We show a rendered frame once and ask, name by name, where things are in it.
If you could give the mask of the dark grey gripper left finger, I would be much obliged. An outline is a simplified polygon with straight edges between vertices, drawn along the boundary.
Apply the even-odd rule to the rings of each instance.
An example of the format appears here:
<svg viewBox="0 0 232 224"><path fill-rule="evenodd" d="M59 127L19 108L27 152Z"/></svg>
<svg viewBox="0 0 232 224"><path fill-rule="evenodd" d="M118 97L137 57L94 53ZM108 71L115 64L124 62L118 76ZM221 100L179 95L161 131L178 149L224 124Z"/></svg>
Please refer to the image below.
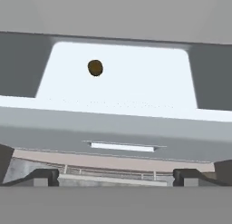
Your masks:
<svg viewBox="0 0 232 224"><path fill-rule="evenodd" d="M58 178L57 169L36 169L23 178L1 184L1 187L58 187Z"/></svg>

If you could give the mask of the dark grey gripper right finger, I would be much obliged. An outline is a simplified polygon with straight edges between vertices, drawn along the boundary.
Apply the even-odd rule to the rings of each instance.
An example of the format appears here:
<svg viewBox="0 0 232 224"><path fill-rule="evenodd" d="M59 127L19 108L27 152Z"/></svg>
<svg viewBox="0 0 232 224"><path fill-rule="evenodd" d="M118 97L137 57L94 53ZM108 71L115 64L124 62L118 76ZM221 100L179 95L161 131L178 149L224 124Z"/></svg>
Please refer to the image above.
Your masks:
<svg viewBox="0 0 232 224"><path fill-rule="evenodd" d="M197 169L175 169L173 171L173 178L174 187L229 187L229 184L220 180L211 179Z"/></svg>

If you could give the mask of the white fridge drawer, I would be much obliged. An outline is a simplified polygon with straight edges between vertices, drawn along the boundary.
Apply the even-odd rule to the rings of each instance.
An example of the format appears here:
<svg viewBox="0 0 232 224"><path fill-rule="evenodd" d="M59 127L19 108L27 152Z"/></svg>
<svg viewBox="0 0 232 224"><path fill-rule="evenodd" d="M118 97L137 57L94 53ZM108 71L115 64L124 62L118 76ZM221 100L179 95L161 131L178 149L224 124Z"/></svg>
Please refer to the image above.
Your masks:
<svg viewBox="0 0 232 224"><path fill-rule="evenodd" d="M172 161L232 159L232 112L201 110L180 49L60 42L33 98L0 95L0 142L14 148ZM100 76L88 62L99 60ZM165 145L92 149L82 141Z"/></svg>

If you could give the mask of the grey fridge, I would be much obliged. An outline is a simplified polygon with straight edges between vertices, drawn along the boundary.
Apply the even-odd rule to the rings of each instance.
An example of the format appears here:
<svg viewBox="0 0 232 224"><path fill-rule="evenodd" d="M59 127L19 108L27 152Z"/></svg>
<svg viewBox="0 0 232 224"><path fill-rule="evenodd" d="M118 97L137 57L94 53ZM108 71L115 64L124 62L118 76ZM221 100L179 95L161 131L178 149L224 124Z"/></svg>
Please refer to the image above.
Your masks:
<svg viewBox="0 0 232 224"><path fill-rule="evenodd" d="M0 95L35 97L60 42L183 50L199 109L232 112L232 0L0 0ZM26 158L157 176L197 169L232 186L232 159L172 161L12 148Z"/></svg>

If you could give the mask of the brown round food item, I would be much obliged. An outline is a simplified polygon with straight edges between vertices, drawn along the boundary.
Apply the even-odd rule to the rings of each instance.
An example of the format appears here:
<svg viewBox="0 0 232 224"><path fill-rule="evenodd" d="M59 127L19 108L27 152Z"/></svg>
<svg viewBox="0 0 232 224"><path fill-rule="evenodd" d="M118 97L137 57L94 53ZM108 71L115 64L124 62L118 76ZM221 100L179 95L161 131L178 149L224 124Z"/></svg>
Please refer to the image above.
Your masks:
<svg viewBox="0 0 232 224"><path fill-rule="evenodd" d="M103 72L102 62L99 60L91 60L88 62L88 71L92 76L100 76Z"/></svg>

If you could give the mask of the white fridge door rail shelf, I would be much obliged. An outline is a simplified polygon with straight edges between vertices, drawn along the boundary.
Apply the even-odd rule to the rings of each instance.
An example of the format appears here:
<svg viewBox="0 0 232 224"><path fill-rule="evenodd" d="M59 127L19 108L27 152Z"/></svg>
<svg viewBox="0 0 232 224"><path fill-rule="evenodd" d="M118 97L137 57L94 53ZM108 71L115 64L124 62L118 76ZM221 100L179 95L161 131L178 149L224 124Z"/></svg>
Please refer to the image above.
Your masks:
<svg viewBox="0 0 232 224"><path fill-rule="evenodd" d="M165 180L157 179L155 171L145 170L112 170L65 165L59 178L64 180L84 180L146 187L168 186Z"/></svg>

